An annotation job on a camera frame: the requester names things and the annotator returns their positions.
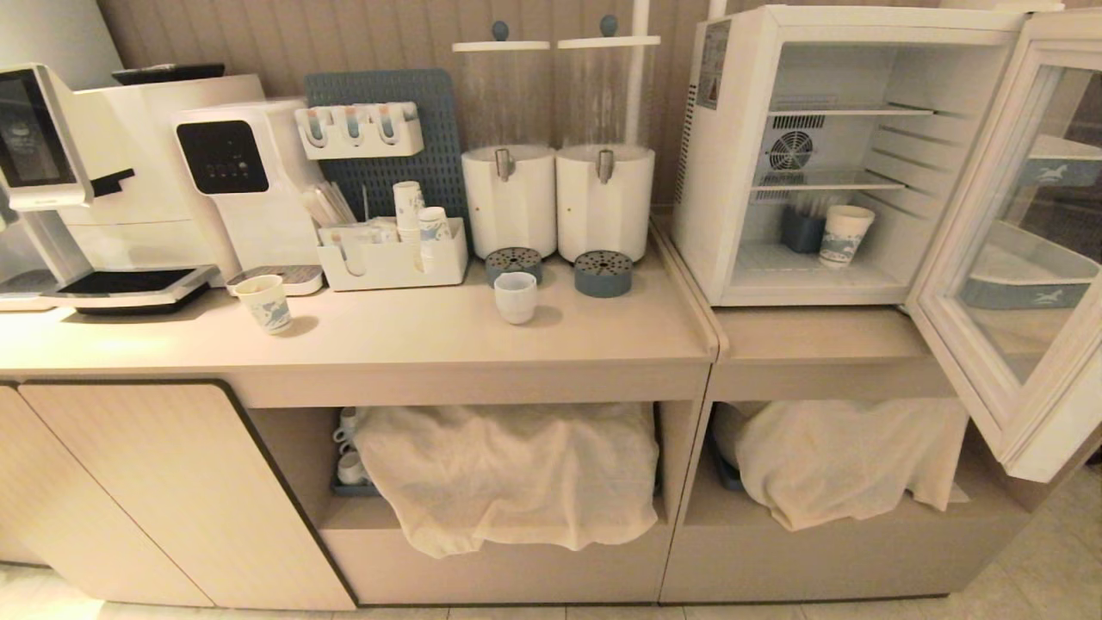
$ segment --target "display screen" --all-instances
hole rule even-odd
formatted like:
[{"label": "display screen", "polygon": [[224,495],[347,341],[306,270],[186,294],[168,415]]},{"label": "display screen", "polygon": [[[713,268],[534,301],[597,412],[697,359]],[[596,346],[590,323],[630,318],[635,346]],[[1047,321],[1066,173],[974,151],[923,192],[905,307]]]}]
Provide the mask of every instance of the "display screen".
[{"label": "display screen", "polygon": [[0,170],[10,187],[76,182],[31,69],[0,74]]}]

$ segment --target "wall-mounted holder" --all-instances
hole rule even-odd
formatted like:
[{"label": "wall-mounted holder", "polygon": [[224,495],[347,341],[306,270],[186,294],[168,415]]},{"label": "wall-mounted holder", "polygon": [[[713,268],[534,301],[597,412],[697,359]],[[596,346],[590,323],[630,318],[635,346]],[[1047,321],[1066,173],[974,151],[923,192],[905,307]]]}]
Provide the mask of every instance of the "wall-mounted holder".
[{"label": "wall-mounted holder", "polygon": [[[320,246],[317,257],[329,287],[372,290],[462,283],[467,270],[467,235],[462,217],[449,217],[447,222],[452,228],[451,239]],[[422,251],[432,259],[423,260]]]},{"label": "wall-mounted holder", "polygon": [[409,156],[424,149],[412,101],[317,106],[294,111],[310,159]]}]

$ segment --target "cloth cover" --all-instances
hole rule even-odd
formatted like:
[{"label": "cloth cover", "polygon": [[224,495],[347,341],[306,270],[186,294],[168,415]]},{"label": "cloth cover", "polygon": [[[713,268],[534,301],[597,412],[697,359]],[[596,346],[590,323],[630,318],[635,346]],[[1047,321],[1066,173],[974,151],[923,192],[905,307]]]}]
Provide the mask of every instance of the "cloth cover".
[{"label": "cloth cover", "polygon": [[720,404],[720,453],[789,531],[892,511],[905,490],[944,511],[968,413],[955,399]]},{"label": "cloth cover", "polygon": [[484,541],[615,545],[658,521],[649,403],[371,407],[355,444],[432,557]]}]

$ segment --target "gray pegboard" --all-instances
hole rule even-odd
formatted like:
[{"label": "gray pegboard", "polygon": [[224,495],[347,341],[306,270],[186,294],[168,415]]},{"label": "gray pegboard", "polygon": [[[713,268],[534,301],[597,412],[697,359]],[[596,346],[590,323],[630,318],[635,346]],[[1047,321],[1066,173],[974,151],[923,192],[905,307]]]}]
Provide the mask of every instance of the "gray pegboard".
[{"label": "gray pegboard", "polygon": [[315,73],[305,77],[306,104],[339,106],[413,101],[421,118],[424,150],[411,156],[329,159],[317,163],[337,183],[359,219],[364,218],[363,185],[371,216],[393,215],[391,189],[399,181],[421,183],[429,206],[443,206],[449,217],[462,217],[467,244],[474,239],[463,184],[460,128],[452,77],[440,68]]}]

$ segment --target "glass door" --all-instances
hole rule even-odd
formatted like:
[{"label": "glass door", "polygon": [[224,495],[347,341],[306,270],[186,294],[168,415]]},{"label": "glass door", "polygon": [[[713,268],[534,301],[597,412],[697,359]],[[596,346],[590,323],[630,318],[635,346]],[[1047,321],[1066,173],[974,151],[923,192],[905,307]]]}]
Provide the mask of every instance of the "glass door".
[{"label": "glass door", "polygon": [[1027,22],[908,302],[995,456],[1041,482],[1102,424],[1100,36],[1094,10]]}]

